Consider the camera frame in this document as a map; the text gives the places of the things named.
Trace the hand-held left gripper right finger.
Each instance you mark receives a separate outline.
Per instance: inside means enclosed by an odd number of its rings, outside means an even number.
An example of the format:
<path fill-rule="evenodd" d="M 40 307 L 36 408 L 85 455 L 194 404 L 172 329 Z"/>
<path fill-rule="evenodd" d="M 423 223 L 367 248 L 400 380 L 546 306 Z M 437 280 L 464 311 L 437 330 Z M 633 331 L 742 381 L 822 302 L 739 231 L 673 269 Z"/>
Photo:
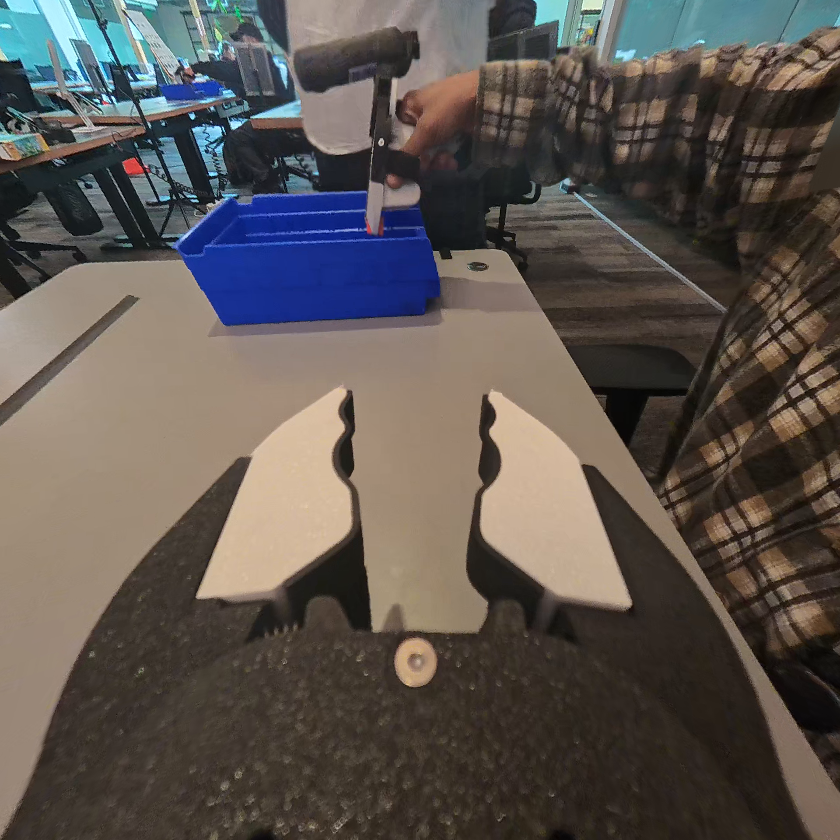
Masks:
<path fill-rule="evenodd" d="M 482 398 L 479 438 L 467 549 L 476 591 L 526 613 L 629 612 L 631 595 L 572 448 L 499 391 Z"/>

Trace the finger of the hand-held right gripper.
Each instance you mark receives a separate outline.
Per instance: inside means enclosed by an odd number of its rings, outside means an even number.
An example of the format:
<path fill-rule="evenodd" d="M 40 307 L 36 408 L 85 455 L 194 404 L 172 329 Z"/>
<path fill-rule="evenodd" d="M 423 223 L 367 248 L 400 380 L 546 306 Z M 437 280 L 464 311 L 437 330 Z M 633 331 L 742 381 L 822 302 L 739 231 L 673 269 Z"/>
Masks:
<path fill-rule="evenodd" d="M 386 164 L 392 141 L 392 69 L 378 69 L 374 77 L 374 96 L 371 110 L 371 162 L 365 205 L 367 227 L 382 225 L 385 203 Z"/>

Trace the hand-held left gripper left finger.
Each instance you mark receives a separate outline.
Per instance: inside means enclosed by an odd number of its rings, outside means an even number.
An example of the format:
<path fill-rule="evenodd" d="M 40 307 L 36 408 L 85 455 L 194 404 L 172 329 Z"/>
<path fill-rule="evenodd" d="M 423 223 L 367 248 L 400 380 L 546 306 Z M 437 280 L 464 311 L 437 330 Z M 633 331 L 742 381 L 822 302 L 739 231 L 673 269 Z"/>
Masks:
<path fill-rule="evenodd" d="M 290 595 L 361 532 L 354 403 L 343 385 L 281 423 L 252 452 L 196 599 Z"/>

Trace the blue plastic bin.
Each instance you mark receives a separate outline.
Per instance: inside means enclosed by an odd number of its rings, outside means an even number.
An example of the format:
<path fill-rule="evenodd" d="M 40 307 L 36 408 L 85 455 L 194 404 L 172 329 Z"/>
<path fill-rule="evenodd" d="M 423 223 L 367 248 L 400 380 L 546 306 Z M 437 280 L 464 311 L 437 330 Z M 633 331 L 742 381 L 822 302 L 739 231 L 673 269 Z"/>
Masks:
<path fill-rule="evenodd" d="M 216 205 L 175 250 L 222 324 L 412 317 L 439 297 L 418 206 L 366 230 L 364 192 L 261 194 Z"/>

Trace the person's right hand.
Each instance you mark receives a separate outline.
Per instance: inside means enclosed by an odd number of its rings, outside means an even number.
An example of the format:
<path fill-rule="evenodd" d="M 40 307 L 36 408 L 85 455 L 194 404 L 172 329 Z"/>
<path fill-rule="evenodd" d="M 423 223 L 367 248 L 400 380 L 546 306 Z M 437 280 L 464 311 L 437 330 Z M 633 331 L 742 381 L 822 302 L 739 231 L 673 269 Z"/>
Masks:
<path fill-rule="evenodd" d="M 402 150 L 419 160 L 420 173 L 457 169 L 457 143 L 472 135 L 480 69 L 412 90 L 397 103 L 399 120 L 413 127 Z"/>

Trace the black office chair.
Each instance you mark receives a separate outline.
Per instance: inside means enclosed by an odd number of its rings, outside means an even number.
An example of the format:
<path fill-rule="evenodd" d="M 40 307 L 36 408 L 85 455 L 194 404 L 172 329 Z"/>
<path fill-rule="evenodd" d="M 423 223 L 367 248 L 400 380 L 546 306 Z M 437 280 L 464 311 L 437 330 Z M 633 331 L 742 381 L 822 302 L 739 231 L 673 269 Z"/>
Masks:
<path fill-rule="evenodd" d="M 683 397 L 697 370 L 677 350 L 648 344 L 567 345 L 567 352 L 596 396 L 625 446 L 634 434 L 648 400 Z"/>

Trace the grey computer monitor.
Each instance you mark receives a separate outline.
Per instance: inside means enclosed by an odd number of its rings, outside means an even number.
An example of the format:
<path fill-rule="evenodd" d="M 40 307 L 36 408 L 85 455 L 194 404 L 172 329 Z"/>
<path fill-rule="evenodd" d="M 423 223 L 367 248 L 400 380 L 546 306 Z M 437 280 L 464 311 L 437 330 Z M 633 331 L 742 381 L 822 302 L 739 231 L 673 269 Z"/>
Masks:
<path fill-rule="evenodd" d="M 490 38 L 487 61 L 551 60 L 559 46 L 560 21 L 512 31 Z"/>

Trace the white instruction board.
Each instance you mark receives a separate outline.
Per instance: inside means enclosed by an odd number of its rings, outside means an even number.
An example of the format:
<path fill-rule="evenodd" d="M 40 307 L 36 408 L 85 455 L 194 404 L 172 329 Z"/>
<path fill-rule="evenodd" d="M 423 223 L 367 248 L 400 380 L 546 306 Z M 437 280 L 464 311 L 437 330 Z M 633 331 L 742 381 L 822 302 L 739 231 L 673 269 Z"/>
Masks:
<path fill-rule="evenodd" d="M 126 15 L 132 25 L 141 34 L 142 39 L 149 46 L 158 66 L 164 74 L 173 80 L 179 81 L 181 65 L 172 49 L 165 43 L 158 31 L 153 27 L 143 11 L 127 10 Z"/>

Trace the black computer monitor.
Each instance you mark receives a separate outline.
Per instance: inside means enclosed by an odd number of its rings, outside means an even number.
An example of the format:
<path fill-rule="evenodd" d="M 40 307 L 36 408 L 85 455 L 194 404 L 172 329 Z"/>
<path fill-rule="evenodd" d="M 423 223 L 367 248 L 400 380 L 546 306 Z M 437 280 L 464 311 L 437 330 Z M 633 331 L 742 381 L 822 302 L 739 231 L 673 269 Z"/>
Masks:
<path fill-rule="evenodd" d="M 1 107 L 26 113 L 39 111 L 27 72 L 19 59 L 1 60 Z"/>

